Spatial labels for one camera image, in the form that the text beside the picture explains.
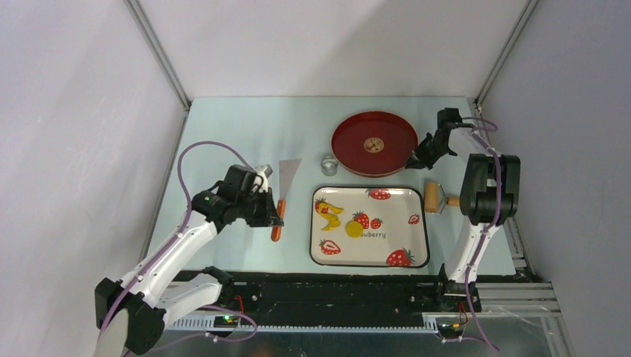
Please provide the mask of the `red round plate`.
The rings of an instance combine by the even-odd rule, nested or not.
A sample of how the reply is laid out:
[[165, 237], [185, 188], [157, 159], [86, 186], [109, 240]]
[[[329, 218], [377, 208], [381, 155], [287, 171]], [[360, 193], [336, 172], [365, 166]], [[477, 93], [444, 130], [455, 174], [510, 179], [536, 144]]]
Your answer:
[[346, 170], [368, 178], [403, 170], [418, 144], [418, 134], [407, 120], [383, 111], [351, 115], [330, 139], [334, 158]]

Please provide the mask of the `orange handled scraper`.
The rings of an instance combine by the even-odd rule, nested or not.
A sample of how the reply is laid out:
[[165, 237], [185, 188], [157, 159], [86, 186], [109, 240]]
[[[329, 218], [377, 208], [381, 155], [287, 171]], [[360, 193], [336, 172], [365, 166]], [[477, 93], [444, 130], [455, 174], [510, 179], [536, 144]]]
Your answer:
[[279, 200], [277, 204], [277, 211], [279, 217], [281, 218], [281, 225], [274, 226], [272, 228], [271, 241], [273, 242], [277, 242], [281, 238], [282, 228], [284, 227], [284, 215], [286, 211], [286, 197], [301, 162], [302, 160], [300, 158], [282, 160], [279, 162]]

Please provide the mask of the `yellow dough trimmings strip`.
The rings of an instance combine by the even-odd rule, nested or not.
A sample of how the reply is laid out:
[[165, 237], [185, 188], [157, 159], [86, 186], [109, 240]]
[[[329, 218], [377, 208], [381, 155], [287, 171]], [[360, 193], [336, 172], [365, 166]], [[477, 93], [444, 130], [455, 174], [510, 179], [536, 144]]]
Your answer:
[[327, 221], [327, 225], [321, 229], [322, 231], [332, 231], [341, 226], [339, 216], [345, 211], [344, 208], [334, 206], [323, 198], [316, 199], [314, 208], [316, 213]]

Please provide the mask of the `strawberry print tray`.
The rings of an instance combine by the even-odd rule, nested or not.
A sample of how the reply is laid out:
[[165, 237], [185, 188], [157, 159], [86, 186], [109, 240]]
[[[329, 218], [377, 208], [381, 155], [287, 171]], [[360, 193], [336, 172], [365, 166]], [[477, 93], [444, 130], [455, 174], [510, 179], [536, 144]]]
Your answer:
[[[322, 231], [327, 221], [314, 208], [316, 199], [344, 208], [341, 226]], [[359, 238], [345, 233], [355, 220], [364, 227]], [[313, 194], [310, 256], [321, 266], [422, 268], [429, 263], [424, 200], [408, 187], [320, 187]]]

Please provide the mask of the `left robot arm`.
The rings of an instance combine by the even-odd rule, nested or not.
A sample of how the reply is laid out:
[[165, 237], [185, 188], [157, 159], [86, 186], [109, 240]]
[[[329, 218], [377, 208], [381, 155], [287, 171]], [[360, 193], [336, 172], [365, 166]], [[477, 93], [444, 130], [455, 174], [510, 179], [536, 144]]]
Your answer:
[[231, 166], [223, 180], [192, 197], [171, 238], [122, 278], [104, 278], [97, 285], [96, 356], [145, 354], [180, 318], [204, 306], [223, 310], [236, 303], [234, 278], [214, 266], [176, 287], [170, 284], [193, 255], [236, 220], [251, 228], [283, 225], [268, 184], [271, 175], [268, 164]]

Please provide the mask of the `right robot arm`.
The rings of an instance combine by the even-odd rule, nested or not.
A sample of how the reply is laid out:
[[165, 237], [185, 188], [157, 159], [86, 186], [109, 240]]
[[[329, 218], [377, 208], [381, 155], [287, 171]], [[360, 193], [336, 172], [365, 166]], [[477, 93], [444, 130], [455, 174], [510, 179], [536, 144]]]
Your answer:
[[456, 108], [437, 113], [437, 129], [411, 152], [407, 169], [430, 170], [445, 155], [466, 163], [459, 203], [463, 225], [454, 251], [441, 266], [432, 294], [437, 308], [451, 311], [470, 295], [478, 265], [495, 232], [515, 216], [519, 205], [521, 161], [502, 155], [482, 138], [484, 127]]

